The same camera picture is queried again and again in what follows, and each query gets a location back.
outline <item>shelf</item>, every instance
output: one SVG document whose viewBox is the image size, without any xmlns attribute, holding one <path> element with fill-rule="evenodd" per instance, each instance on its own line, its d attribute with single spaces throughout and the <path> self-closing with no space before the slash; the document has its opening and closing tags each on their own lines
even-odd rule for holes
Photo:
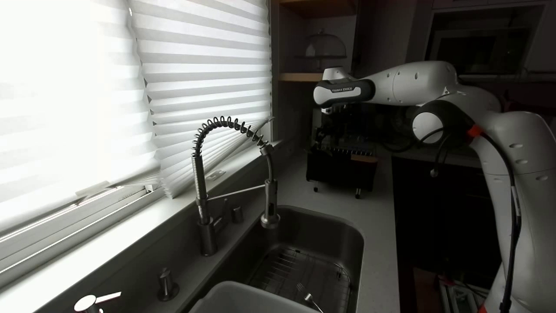
<svg viewBox="0 0 556 313">
<path fill-rule="evenodd" d="M 281 74 L 281 82 L 319 82 L 322 74 Z"/>
<path fill-rule="evenodd" d="M 355 15 L 355 0 L 279 0 L 279 4 L 302 18 L 333 18 Z"/>
</svg>

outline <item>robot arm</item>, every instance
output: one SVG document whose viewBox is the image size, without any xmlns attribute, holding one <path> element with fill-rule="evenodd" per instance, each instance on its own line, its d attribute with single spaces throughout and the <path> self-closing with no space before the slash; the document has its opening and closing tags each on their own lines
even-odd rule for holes
<svg viewBox="0 0 556 313">
<path fill-rule="evenodd" d="M 501 265 L 484 310 L 556 312 L 556 142 L 545 122 L 526 112 L 500 114 L 489 93 L 460 86 L 439 62 L 408 63 L 350 79 L 326 70 L 314 103 L 415 107 L 411 133 L 434 145 L 456 138 L 484 173 L 494 209 Z"/>
</svg>

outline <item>pull-down faucet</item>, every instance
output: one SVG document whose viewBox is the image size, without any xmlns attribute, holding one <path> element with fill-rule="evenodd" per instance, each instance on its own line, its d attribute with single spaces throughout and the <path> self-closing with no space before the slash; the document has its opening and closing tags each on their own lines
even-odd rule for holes
<svg viewBox="0 0 556 313">
<path fill-rule="evenodd" d="M 227 128 L 227 129 L 237 131 L 237 133 L 244 135 L 246 138 L 249 138 L 253 143 L 256 143 L 256 147 L 260 148 L 260 155 L 265 157 L 267 180 L 263 181 L 263 185 L 237 190 L 237 192 L 225 194 L 225 195 L 216 195 L 216 197 L 206 195 L 201 147 L 203 147 L 206 135 L 213 129 L 218 129 L 218 128 Z M 239 124 L 237 121 L 230 121 L 230 117 L 227 117 L 227 119 L 213 117 L 211 121 L 206 121 L 206 124 L 203 124 L 197 129 L 196 142 L 192 145 L 190 161 L 192 161 L 192 175 L 194 175 L 194 188 L 196 188 L 196 211 L 197 211 L 197 220 L 199 220 L 201 255 L 203 256 L 211 256 L 216 249 L 215 248 L 215 235 L 213 235 L 213 220 L 208 213 L 210 201 L 232 197 L 232 195 L 239 195 L 239 194 L 263 188 L 265 209 L 260 216 L 260 227 L 265 230 L 274 230 L 277 227 L 277 223 L 279 223 L 279 215 L 276 209 L 277 181 L 274 180 L 274 166 L 272 166 L 272 157 L 270 157 L 269 150 L 270 150 L 270 145 L 263 143 L 262 136 L 249 131 L 249 128 L 244 128 L 244 122 Z"/>
</svg>

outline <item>kitchen sink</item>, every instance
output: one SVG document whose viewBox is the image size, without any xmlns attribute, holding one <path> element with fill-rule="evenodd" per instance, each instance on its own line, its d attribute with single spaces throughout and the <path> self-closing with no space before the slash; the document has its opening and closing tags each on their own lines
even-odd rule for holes
<svg viewBox="0 0 556 313">
<path fill-rule="evenodd" d="M 340 220 L 281 206 L 276 230 L 253 223 L 183 312 L 230 281 L 324 313 L 354 313 L 362 239 Z"/>
</svg>

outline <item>window blind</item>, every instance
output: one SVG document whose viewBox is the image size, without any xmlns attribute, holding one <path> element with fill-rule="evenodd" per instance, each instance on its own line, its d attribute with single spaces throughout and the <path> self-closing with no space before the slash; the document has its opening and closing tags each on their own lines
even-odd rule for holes
<svg viewBox="0 0 556 313">
<path fill-rule="evenodd" d="M 130 0 L 147 82 L 159 176 L 175 197 L 192 181 L 196 129 L 211 117 L 258 128 L 269 119 L 270 41 L 265 0 Z M 203 143 L 211 168 L 241 143 L 216 129 Z"/>
<path fill-rule="evenodd" d="M 0 235 L 156 169 L 124 0 L 0 9 Z"/>
</svg>

